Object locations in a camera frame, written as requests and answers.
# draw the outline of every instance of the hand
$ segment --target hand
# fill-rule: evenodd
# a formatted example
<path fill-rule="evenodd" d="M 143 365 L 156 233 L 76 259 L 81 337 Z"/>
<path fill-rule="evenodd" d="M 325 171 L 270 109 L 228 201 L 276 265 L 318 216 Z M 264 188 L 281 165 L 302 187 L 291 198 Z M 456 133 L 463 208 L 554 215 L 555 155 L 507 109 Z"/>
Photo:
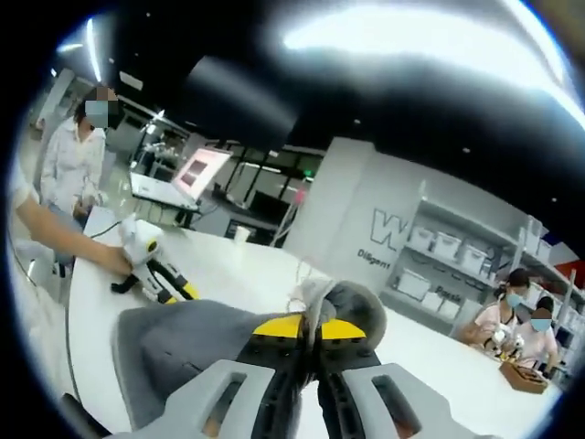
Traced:
<path fill-rule="evenodd" d="M 122 247 L 103 246 L 103 251 L 98 263 L 110 272 L 129 276 L 132 273 L 132 266 L 125 258 Z"/>
<path fill-rule="evenodd" d="M 75 203 L 75 206 L 73 207 L 73 216 L 74 217 L 87 217 L 88 216 L 88 211 L 83 208 L 83 206 L 81 205 L 81 201 L 78 201 L 77 203 Z"/>
<path fill-rule="evenodd" d="M 97 203 L 95 197 L 93 195 L 90 195 L 89 197 L 85 198 L 84 202 L 83 202 L 83 206 L 85 206 L 86 208 L 88 208 L 89 206 L 95 206 Z"/>

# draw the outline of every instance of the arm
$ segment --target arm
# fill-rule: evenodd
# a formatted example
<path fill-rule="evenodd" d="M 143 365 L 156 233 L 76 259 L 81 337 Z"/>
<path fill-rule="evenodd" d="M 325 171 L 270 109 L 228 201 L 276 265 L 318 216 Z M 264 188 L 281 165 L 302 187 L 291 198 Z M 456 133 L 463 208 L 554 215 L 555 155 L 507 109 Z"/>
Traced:
<path fill-rule="evenodd" d="M 491 334 L 482 330 L 482 327 L 490 322 L 491 308 L 482 311 L 474 321 L 463 327 L 459 334 L 459 340 L 466 345 L 483 344 Z"/>
<path fill-rule="evenodd" d="M 90 168 L 87 175 L 86 185 L 83 188 L 82 198 L 85 202 L 88 198 L 98 198 L 100 194 L 101 168 L 103 167 L 103 157 L 105 154 L 105 139 L 100 138 L 95 145 L 95 151 L 91 155 Z"/>
<path fill-rule="evenodd" d="M 40 174 L 40 195 L 43 202 L 53 201 L 57 180 L 55 179 L 55 168 L 57 166 L 57 150 L 59 147 L 59 128 L 48 141 L 47 152 Z"/>
<path fill-rule="evenodd" d="M 132 268 L 120 249 L 92 240 L 81 233 L 61 226 L 58 218 L 47 208 L 28 196 L 16 208 L 16 214 L 30 231 L 31 238 L 47 247 L 96 262 L 119 274 L 130 274 Z"/>
<path fill-rule="evenodd" d="M 552 329 L 549 329 L 546 334 L 545 348 L 548 353 L 547 366 L 545 367 L 545 374 L 549 374 L 557 365 L 560 360 L 558 356 L 558 345 L 555 335 Z"/>

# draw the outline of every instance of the woman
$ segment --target woman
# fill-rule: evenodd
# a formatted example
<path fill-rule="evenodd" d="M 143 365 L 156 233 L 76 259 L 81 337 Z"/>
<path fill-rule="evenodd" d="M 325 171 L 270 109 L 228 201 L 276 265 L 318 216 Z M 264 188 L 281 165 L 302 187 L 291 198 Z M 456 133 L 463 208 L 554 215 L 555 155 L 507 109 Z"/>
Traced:
<path fill-rule="evenodd" d="M 495 290 L 497 301 L 486 307 L 473 322 L 463 328 L 460 340 L 467 345 L 485 346 L 501 324 L 513 332 L 517 326 L 514 308 L 520 305 L 529 287 L 530 278 L 527 270 L 517 268 L 512 271 L 506 283 Z"/>
<path fill-rule="evenodd" d="M 48 143 L 41 172 L 41 199 L 53 212 L 75 218 L 81 227 L 85 226 L 91 207 L 100 199 L 106 139 L 103 129 L 90 121 L 86 105 L 88 102 L 116 100 L 110 89 L 99 87 L 92 90 L 77 106 L 74 115 L 57 128 Z"/>
<path fill-rule="evenodd" d="M 552 313 L 555 304 L 547 295 L 540 298 L 537 309 L 532 313 L 529 321 L 520 325 L 515 335 L 524 340 L 522 354 L 517 364 L 525 368 L 534 368 L 539 359 L 548 356 L 545 376 L 558 364 L 558 345 L 552 330 Z"/>
<path fill-rule="evenodd" d="M 130 274 L 132 268 L 120 248 L 101 244 L 64 227 L 59 218 L 46 207 L 40 206 L 31 194 L 21 167 L 16 162 L 7 195 L 11 211 L 24 223 L 34 241 L 57 252 L 95 262 L 111 272 Z M 31 350 L 32 363 L 37 365 L 37 372 L 46 378 L 57 396 L 71 392 L 65 349 L 65 309 L 53 302 L 47 291 L 30 281 L 12 249 L 8 249 L 7 253 L 16 310 L 23 337 Z"/>

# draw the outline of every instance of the small white object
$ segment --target small white object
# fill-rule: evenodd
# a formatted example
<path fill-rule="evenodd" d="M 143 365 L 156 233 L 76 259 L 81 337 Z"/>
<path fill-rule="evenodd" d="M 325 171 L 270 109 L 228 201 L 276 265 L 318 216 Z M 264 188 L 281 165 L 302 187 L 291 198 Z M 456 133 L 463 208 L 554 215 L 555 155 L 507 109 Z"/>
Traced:
<path fill-rule="evenodd" d="M 461 266 L 470 273 L 478 274 L 484 265 L 487 253 L 476 249 L 474 246 L 465 244 L 463 249 Z"/>
<path fill-rule="evenodd" d="M 250 230 L 246 229 L 245 227 L 238 226 L 236 228 L 236 234 L 234 235 L 234 241 L 236 243 L 243 243 L 248 240 L 250 236 Z"/>
<path fill-rule="evenodd" d="M 420 302 L 425 308 L 437 312 L 442 305 L 443 298 L 436 293 L 428 292 L 422 302 Z"/>
<path fill-rule="evenodd" d="M 535 283 L 530 283 L 530 288 L 528 289 L 528 293 L 526 294 L 526 304 L 531 307 L 536 307 L 538 299 L 543 294 L 542 286 Z"/>
<path fill-rule="evenodd" d="M 450 319 L 454 319 L 459 312 L 461 307 L 450 300 L 443 301 L 441 307 L 439 308 L 439 314 L 445 316 Z"/>
<path fill-rule="evenodd" d="M 431 289 L 431 282 L 420 274 L 404 269 L 400 276 L 398 290 L 417 300 L 422 300 Z"/>
<path fill-rule="evenodd" d="M 537 257 L 542 262 L 548 262 L 550 259 L 551 246 L 548 242 L 540 240 L 538 243 Z"/>
<path fill-rule="evenodd" d="M 410 244 L 417 249 L 428 250 L 432 244 L 435 234 L 421 226 L 412 228 L 410 234 Z"/>
<path fill-rule="evenodd" d="M 520 228 L 519 240 L 522 242 L 526 236 L 525 250 L 530 254 L 536 255 L 538 252 L 538 243 L 540 242 L 541 229 L 538 227 L 538 223 L 533 225 L 532 229 Z"/>
<path fill-rule="evenodd" d="M 439 231 L 437 232 L 437 240 L 432 251 L 444 259 L 453 261 L 460 246 L 461 240 L 459 238 L 455 238 L 454 236 Z"/>

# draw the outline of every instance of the monitor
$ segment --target monitor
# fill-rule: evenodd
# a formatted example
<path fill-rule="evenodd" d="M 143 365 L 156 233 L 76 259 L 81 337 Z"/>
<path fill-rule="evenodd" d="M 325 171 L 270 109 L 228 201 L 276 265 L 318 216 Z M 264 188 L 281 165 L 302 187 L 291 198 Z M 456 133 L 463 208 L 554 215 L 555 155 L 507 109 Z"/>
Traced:
<path fill-rule="evenodd" d="M 230 157 L 230 151 L 198 148 L 173 178 L 173 186 L 185 196 L 197 201 Z"/>

